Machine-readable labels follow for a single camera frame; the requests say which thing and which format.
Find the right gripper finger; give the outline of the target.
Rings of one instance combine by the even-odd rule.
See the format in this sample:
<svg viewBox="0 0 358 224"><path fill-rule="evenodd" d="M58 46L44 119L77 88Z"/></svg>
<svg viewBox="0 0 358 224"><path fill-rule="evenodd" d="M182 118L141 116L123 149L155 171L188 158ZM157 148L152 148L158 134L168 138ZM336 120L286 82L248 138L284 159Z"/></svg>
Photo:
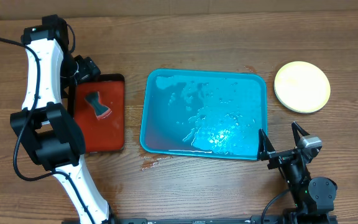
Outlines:
<svg viewBox="0 0 358 224"><path fill-rule="evenodd" d="M270 154L274 154L275 149L272 146L268 136L266 135L263 129L259 129L259 148L258 155L259 156L267 156Z"/></svg>
<svg viewBox="0 0 358 224"><path fill-rule="evenodd" d="M292 122L291 128L296 145L299 143L301 137L309 135L296 121Z"/></svg>

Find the green plate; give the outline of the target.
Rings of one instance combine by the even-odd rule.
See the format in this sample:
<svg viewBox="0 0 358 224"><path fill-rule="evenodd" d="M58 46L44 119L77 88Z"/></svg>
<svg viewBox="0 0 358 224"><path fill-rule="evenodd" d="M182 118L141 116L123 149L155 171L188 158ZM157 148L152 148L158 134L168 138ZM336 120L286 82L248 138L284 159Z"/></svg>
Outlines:
<svg viewBox="0 0 358 224"><path fill-rule="evenodd" d="M297 113L314 113L322 109L331 95L326 74L309 62L294 61L282 66L273 89L279 102Z"/></svg>

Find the dark sponge with red base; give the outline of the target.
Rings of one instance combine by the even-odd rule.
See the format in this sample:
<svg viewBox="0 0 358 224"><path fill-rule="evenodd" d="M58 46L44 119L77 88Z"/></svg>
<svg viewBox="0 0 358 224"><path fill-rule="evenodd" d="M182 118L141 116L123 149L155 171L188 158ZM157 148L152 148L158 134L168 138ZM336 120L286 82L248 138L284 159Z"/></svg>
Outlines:
<svg viewBox="0 0 358 224"><path fill-rule="evenodd" d="M85 96L85 101L92 107L98 120L106 118L112 112L109 107L102 104L101 97L98 91L88 93Z"/></svg>

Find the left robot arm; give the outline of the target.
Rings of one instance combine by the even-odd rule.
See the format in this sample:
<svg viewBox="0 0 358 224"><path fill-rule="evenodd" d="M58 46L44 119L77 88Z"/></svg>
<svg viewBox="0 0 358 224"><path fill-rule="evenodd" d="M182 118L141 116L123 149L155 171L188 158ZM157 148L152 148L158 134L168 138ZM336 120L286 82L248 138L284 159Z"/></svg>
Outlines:
<svg viewBox="0 0 358 224"><path fill-rule="evenodd" d="M108 202L94 184L85 162L85 139L62 103L64 89L93 81L100 69L89 58L72 56L72 28L57 15L24 29L28 79L20 112L10 116L17 136L13 167L25 181L55 177L78 212L78 223L115 223Z"/></svg>

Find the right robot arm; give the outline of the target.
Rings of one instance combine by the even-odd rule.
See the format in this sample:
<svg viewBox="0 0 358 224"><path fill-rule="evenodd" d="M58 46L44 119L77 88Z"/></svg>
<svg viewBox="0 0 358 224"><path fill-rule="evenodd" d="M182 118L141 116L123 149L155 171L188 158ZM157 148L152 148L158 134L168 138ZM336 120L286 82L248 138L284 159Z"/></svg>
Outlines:
<svg viewBox="0 0 358 224"><path fill-rule="evenodd" d="M259 130L257 159L268 161L268 169L278 169L288 188L271 199L262 214L251 219L254 223L337 223L329 213L334 210L337 184L327 177L310 176L307 165L318 155L323 142L306 132L297 122L291 129L295 147L277 152L263 129ZM291 194L295 208L286 208L281 215L267 216L278 199Z"/></svg>

